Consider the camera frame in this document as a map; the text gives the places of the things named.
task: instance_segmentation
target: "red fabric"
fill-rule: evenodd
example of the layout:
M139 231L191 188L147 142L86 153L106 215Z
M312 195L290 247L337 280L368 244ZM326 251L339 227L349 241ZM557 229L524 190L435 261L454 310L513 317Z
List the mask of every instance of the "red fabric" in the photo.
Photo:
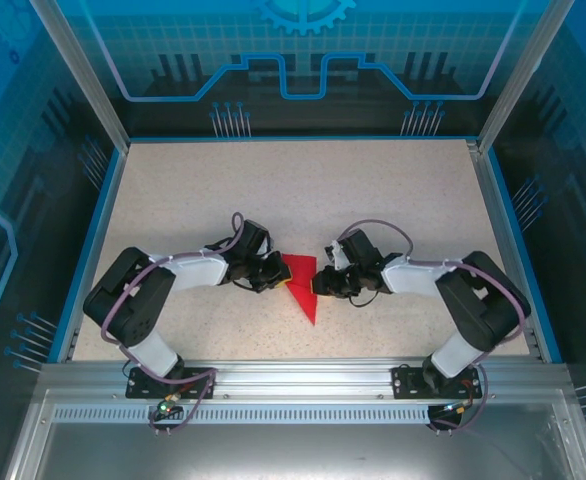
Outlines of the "red fabric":
M311 280L317 273L317 258L307 255L282 255L291 270L291 280L286 287L293 294L310 322L315 325L317 295L311 289Z

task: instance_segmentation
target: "speckled beige surface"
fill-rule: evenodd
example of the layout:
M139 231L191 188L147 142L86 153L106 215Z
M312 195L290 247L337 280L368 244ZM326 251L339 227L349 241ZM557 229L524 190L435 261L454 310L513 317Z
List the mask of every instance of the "speckled beige surface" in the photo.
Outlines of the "speckled beige surface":
M484 250L501 263L466 143L462 140L136 144L131 148L97 276L122 249L198 249L231 232L239 210L266 226L285 253L315 255L350 223L401 225L418 259ZM383 254L405 243L366 232ZM369 307L319 299L317 325L286 288L256 295L233 286L171 295L160 331L185 358L281 359L427 355L453 332L440 299L381 295ZM528 353L523 339L498 353ZM120 359L85 319L77 360Z

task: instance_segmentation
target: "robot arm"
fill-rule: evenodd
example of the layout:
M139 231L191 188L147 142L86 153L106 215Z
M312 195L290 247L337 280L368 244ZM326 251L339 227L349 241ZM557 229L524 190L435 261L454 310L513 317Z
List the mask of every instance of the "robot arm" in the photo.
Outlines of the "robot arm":
M280 252L272 251L268 231L255 222L244 222L241 237L221 254L230 238L206 246L199 256L171 258L153 269L117 310L108 332L155 375L182 378L182 360L157 331L158 317L169 293L202 286L238 284L260 293L290 279ZM95 285L84 302L84 312L100 327L127 285L158 255L131 247L124 250Z
M415 262L398 253L382 257L359 229L332 242L326 252L332 265L313 279L313 290L319 295L350 298L366 288L387 294L418 293L444 300L457 332L423 364L424 381L434 394L478 358L491 352L519 324L511 300L494 285L462 267L484 272L516 299L525 316L531 313L524 295L483 252L446 262Z

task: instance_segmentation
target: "grid pattern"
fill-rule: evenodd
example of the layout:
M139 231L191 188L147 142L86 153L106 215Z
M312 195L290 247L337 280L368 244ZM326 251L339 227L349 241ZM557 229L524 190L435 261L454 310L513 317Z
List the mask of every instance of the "grid pattern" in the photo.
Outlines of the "grid pattern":
M40 113L49 100L57 102L53 88L67 93L77 88L71 75L60 75L65 68L53 42L42 32L0 99L0 203L27 149L47 151L55 141Z
M580 145L586 153L586 57L567 27L562 27L549 48L527 89L528 98L549 85L567 112L554 140L567 150Z
M448 57L444 71L455 67L454 79L465 93L477 93L504 35L513 19L511 13L393 13L351 12L321 34L287 35L275 29L259 14L97 17L98 29L113 57L129 93L143 96L153 82L151 70L161 71L158 56L191 54L199 56L204 75L212 75L231 56L240 53L280 53L295 55L295 71L289 75L315 75L311 55L336 51L359 51L375 55L393 72L404 71L410 52L416 65L431 52ZM524 15L514 31L491 89L501 89L517 61L538 15ZM94 61L101 78L110 79L102 54L83 18L70 19L77 36ZM186 65L190 78L195 66ZM432 78L432 61L426 79ZM411 73L417 79L419 68Z

